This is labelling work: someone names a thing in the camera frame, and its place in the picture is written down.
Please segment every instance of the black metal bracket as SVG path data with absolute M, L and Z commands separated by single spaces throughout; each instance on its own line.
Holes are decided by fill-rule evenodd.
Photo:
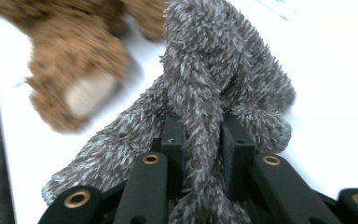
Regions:
M 257 153 L 235 118 L 225 117 L 221 130 L 226 195 L 231 201 L 247 200 L 254 224 L 358 223 L 358 189 L 342 190 L 337 201 L 328 198 L 312 190 L 284 158 Z M 105 193 L 88 186 L 70 188 L 39 223 L 168 223 L 168 200 L 178 197 L 182 187 L 185 141 L 179 118 L 167 116 L 161 137 L 136 158 L 128 181 Z

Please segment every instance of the stuffed animal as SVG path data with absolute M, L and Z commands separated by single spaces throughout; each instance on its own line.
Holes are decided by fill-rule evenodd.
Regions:
M 75 132 L 125 78 L 122 42 L 128 12 L 151 40 L 164 36 L 165 0 L 0 0 L 0 15 L 33 42 L 27 83 L 40 117 Z
M 52 203 L 75 185 L 104 192 L 124 181 L 174 113 L 186 127 L 186 178 L 170 223 L 249 223 L 244 203 L 224 192 L 223 115 L 243 124 L 258 151 L 281 152 L 292 131 L 282 116 L 296 92 L 257 30 L 225 0 L 172 0 L 165 13 L 163 75 L 51 178 L 43 197 Z

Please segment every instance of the brown teddy bear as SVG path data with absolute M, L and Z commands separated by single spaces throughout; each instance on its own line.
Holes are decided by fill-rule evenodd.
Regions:
M 125 77 L 117 38 L 127 12 L 151 40 L 164 36 L 165 0 L 0 0 L 0 16 L 32 38 L 31 101 L 57 132 L 75 132 Z

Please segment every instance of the gray fur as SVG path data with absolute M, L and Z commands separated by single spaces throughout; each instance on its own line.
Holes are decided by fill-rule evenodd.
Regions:
M 106 191 L 127 179 L 133 159 L 150 149 L 165 116 L 175 113 L 188 134 L 186 196 L 175 202 L 170 223 L 250 223 L 244 202 L 224 194 L 223 114 L 242 122 L 259 151 L 280 152 L 292 131 L 282 114 L 296 92 L 257 30 L 225 0 L 172 0 L 166 16 L 164 74 L 51 178 L 43 197 L 52 203 L 74 185 Z

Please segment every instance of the white table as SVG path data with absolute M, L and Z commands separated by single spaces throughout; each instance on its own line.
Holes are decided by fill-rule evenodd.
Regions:
M 296 104 L 287 115 L 293 137 L 282 155 L 327 196 L 358 188 L 358 14 L 315 19 L 306 13 L 315 12 L 310 8 L 305 17 L 288 22 L 251 0 L 231 2 L 257 28 L 296 87 Z M 125 44 L 136 66 L 123 91 L 81 133 L 55 133 L 33 110 L 31 89 L 23 84 L 31 75 L 30 41 L 0 18 L 0 115 L 17 223 L 41 218 L 47 206 L 40 190 L 50 176 L 162 74 L 162 42 L 148 42 L 132 28 Z

